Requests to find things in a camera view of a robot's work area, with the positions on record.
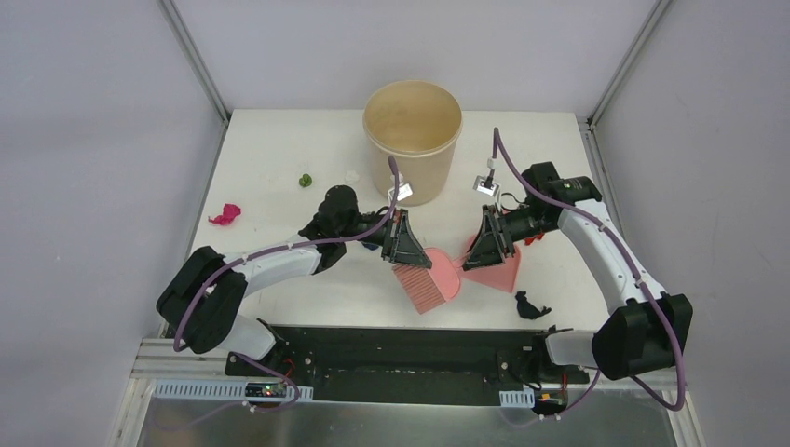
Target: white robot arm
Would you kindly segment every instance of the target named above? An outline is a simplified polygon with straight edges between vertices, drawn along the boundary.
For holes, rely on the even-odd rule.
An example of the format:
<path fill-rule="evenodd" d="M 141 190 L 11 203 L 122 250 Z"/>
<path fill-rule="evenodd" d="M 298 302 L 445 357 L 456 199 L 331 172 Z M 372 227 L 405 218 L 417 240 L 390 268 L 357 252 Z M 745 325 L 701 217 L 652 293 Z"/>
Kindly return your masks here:
<path fill-rule="evenodd" d="M 692 308 L 683 294 L 670 295 L 636 260 L 633 252 L 611 225 L 601 194 L 586 177 L 563 179 L 552 163 L 533 165 L 523 179 L 556 202 L 591 214 L 607 227 L 629 256 L 640 275 L 634 278 L 612 238 L 578 212 L 560 208 L 527 194 L 517 210 L 502 214 L 496 206 L 484 206 L 481 231 L 472 243 L 463 268 L 500 264 L 512 256 L 514 241 L 559 229 L 576 246 L 590 268 L 606 300 L 609 319 L 598 331 L 552 332 L 545 337 L 551 363 L 580 365 L 601 370 L 616 380 L 674 365 L 667 331 L 640 291 L 640 283 L 657 298 L 669 320 L 681 350 L 685 346 Z"/>
<path fill-rule="evenodd" d="M 170 325 L 184 326 L 182 338 L 196 354 L 220 347 L 261 359 L 276 343 L 275 337 L 262 322 L 238 315 L 241 301 L 282 280 L 332 267 L 346 254 L 345 242 L 367 235 L 359 240 L 381 247 L 385 261 L 431 267 L 412 234 L 408 211 L 394 209 L 388 218 L 380 211 L 360 213 L 354 190 L 335 186 L 310 223 L 284 243 L 248 253 L 197 249 L 159 297 L 157 311 Z M 213 285 L 190 309 L 194 297 L 209 282 Z"/>

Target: white table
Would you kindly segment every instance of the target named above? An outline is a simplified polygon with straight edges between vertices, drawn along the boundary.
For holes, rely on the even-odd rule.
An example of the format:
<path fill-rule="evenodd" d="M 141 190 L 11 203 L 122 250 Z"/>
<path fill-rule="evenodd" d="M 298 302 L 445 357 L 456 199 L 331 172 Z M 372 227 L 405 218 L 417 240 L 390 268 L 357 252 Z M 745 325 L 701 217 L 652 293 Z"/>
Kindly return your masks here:
<path fill-rule="evenodd" d="M 487 172 L 494 126 L 499 126 L 520 170 L 552 161 L 562 176 L 591 175 L 571 114 L 465 112 L 463 126 L 444 190 L 428 204 L 409 210 L 423 247 L 439 247 L 455 257 L 464 241 L 477 233 L 481 206 L 492 200 L 471 186 L 475 176 Z M 326 190 L 344 183 L 349 170 L 360 175 L 352 185 L 360 210 L 378 210 L 387 201 L 369 178 L 370 151 L 361 111 L 235 111 L 193 249 L 211 245 L 219 252 L 250 251 L 293 236 L 310 221 Z M 313 184 L 303 189 L 298 179 L 305 172 Z M 523 188 L 504 163 L 497 180 L 504 191 L 523 198 Z M 209 223 L 208 217 L 221 213 L 224 203 L 239 205 L 241 216 L 229 226 Z M 600 328 L 607 318 L 606 305 L 573 245 L 553 232 L 520 247 L 523 259 L 516 290 L 526 291 L 535 305 L 553 308 L 535 321 L 518 316 L 510 294 L 469 281 L 453 302 L 419 315 L 391 264 L 380 260 L 380 251 L 368 251 L 356 242 L 347 244 L 347 255 L 326 272 L 290 279 L 248 297 L 241 313 L 272 324 L 300 326 Z"/>

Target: small black object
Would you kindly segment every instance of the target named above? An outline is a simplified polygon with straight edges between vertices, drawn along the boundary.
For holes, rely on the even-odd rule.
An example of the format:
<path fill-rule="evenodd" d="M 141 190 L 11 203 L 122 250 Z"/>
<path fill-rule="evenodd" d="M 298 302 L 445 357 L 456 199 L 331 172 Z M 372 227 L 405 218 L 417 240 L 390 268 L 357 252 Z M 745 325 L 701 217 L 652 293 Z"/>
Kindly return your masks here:
<path fill-rule="evenodd" d="M 546 307 L 545 305 L 542 309 L 538 309 L 534 305 L 531 305 L 528 301 L 526 301 L 525 291 L 519 291 L 516 293 L 516 301 L 518 302 L 516 305 L 516 310 L 518 310 L 519 317 L 521 318 L 538 319 L 552 311 L 550 307 Z"/>

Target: pink dustpan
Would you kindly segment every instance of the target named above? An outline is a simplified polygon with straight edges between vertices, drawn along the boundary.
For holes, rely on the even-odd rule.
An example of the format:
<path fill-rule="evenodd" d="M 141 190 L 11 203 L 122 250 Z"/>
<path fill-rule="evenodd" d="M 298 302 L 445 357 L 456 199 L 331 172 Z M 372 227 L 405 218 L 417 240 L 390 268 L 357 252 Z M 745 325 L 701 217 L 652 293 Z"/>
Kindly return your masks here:
<path fill-rule="evenodd" d="M 464 252 L 469 249 L 473 240 L 474 237 L 469 240 Z M 515 289 L 521 263 L 521 251 L 518 247 L 515 248 L 513 257 L 508 258 L 505 264 L 476 268 L 469 272 L 465 272 L 461 268 L 466 259 L 465 255 L 453 261 L 447 253 L 439 249 L 425 249 L 425 253 L 433 263 L 431 268 L 410 265 L 392 267 L 392 272 L 420 314 L 453 301 L 461 290 L 462 278 L 507 293 L 513 293 Z"/>
<path fill-rule="evenodd" d="M 453 261 L 458 274 L 462 278 L 474 281 L 484 286 L 488 286 L 507 293 L 513 293 L 516 288 L 516 279 L 518 278 L 519 266 L 521 265 L 521 250 L 515 247 L 515 253 L 512 258 L 506 258 L 505 264 L 494 265 L 491 267 L 475 268 L 474 270 L 464 271 L 461 265 L 466 261 L 466 252 L 469 250 L 474 237 L 470 237 L 464 246 L 463 252 L 465 253 L 460 258 Z"/>

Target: gray wall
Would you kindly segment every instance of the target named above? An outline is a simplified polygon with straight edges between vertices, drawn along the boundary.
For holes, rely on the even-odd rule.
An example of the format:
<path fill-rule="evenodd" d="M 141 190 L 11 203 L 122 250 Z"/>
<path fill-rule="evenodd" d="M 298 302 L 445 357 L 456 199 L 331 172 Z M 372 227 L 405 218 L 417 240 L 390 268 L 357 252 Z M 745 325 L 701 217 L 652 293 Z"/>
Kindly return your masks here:
<path fill-rule="evenodd" d="M 0 445 L 104 445 L 219 120 L 153 0 L 0 2 L 0 79 Z"/>
<path fill-rule="evenodd" d="M 465 110 L 589 115 L 654 0 L 179 0 L 231 108 L 362 108 L 428 79 Z"/>
<path fill-rule="evenodd" d="M 675 2 L 599 128 L 626 237 L 695 306 L 712 446 L 786 444 L 789 22 L 786 0 Z"/>

